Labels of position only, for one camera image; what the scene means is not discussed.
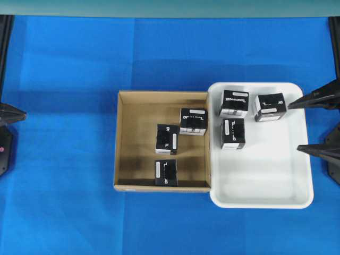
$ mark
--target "black mount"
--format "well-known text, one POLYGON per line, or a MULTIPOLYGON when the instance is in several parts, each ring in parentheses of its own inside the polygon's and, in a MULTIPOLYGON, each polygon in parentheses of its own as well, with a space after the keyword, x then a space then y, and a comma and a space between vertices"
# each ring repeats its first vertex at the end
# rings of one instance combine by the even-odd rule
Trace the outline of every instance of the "black mount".
POLYGON ((340 184, 340 123, 327 135, 326 144, 338 147, 338 153, 335 155, 334 161, 328 161, 328 175, 340 184))
MULTIPOLYGON (((5 81, 6 57, 10 42, 14 16, 0 15, 0 100, 5 81)), ((26 112, 11 105, 0 103, 0 175, 9 167, 13 134, 6 127, 26 119, 26 112)))

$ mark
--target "small black box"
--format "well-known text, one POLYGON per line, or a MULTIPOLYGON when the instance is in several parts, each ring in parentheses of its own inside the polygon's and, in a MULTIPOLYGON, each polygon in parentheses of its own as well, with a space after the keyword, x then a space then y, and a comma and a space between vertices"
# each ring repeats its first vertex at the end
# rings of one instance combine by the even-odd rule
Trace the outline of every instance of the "small black box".
POLYGON ((221 125, 221 147, 223 150, 239 150, 245 145, 244 119, 225 118, 221 125))
POLYGON ((287 111, 283 94, 257 95, 253 111, 256 122, 279 120, 287 111))
POLYGON ((179 126, 157 125, 156 153, 176 154, 179 139, 179 126))
POLYGON ((228 115, 245 117, 248 112, 248 103, 248 92, 224 90, 219 115, 220 117, 226 117, 228 115))
POLYGON ((208 113, 203 108, 181 108, 180 134, 204 135, 208 125, 208 113))
POLYGON ((155 161, 155 185, 171 187, 179 185, 176 159, 155 161))

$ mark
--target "blue tablecloth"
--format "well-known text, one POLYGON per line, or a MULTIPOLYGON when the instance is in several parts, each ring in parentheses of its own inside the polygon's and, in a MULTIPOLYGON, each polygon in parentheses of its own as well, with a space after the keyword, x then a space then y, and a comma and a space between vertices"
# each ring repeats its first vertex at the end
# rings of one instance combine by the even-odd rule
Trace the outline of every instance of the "blue tablecloth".
MULTIPOLYGON (((3 101, 28 118, 12 125, 16 155, 0 178, 0 254, 340 254, 340 186, 318 158, 303 210, 221 209, 209 194, 112 188, 119 90, 272 81, 309 93, 334 78, 326 18, 17 16, 3 101)), ((340 116, 306 114, 310 143, 340 116)))

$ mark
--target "blue cloth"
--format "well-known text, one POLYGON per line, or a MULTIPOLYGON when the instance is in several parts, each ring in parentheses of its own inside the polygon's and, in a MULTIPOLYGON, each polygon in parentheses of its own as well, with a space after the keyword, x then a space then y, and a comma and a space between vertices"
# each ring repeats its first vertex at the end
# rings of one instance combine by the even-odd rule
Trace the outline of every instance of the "blue cloth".
MULTIPOLYGON (((28 112, 0 178, 0 254, 340 254, 340 187, 311 158, 302 210, 221 209, 209 194, 112 188, 119 90, 206 91, 217 81, 335 78, 326 18, 17 16, 3 101, 28 112)), ((310 143, 339 112, 308 109, 310 143)))

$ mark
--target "white label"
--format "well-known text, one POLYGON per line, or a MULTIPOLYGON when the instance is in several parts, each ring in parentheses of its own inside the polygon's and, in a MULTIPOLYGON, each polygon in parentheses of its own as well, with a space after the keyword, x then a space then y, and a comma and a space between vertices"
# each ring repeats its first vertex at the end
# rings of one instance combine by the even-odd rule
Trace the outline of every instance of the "white label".
POLYGON ((233 92, 233 96, 238 96, 238 97, 247 97, 247 93, 240 93, 240 92, 233 92))
POLYGON ((273 117, 262 117, 259 121, 275 121, 278 120, 280 116, 273 116, 273 117))
POLYGON ((205 114, 205 110, 189 110, 189 113, 205 114))
POLYGON ((229 135, 229 121, 224 121, 224 127, 225 127, 225 135, 229 135))
POLYGON ((270 109, 263 109, 261 110, 262 113, 275 113, 277 112, 276 108, 270 108, 270 109))
POLYGON ((177 148, 177 134, 172 135, 172 148, 174 150, 177 148))
POLYGON ((240 144, 239 143, 225 143, 223 145, 224 150, 236 150, 240 144))
POLYGON ((170 154, 170 150, 165 150, 165 149, 156 149, 157 154, 170 154))
POLYGON ((160 178, 160 162, 156 162, 156 178, 160 178))
POLYGON ((206 129, 195 129, 195 132, 188 132, 184 129, 180 129, 180 134, 188 134, 188 135, 204 135, 206 129))
POLYGON ((256 107, 256 113, 258 113, 261 110, 259 96, 256 96, 256 98, 255 98, 255 107, 256 107))

